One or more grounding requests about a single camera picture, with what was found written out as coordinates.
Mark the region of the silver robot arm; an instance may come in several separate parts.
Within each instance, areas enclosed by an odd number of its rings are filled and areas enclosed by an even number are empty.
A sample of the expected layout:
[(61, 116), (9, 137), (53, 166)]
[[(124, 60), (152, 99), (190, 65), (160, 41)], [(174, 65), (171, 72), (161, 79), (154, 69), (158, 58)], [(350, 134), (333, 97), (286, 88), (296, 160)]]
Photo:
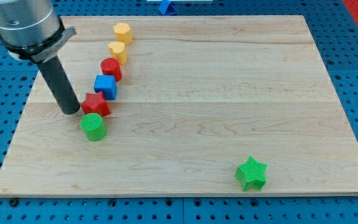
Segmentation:
[(18, 60), (45, 63), (74, 35), (50, 0), (0, 0), (1, 41)]

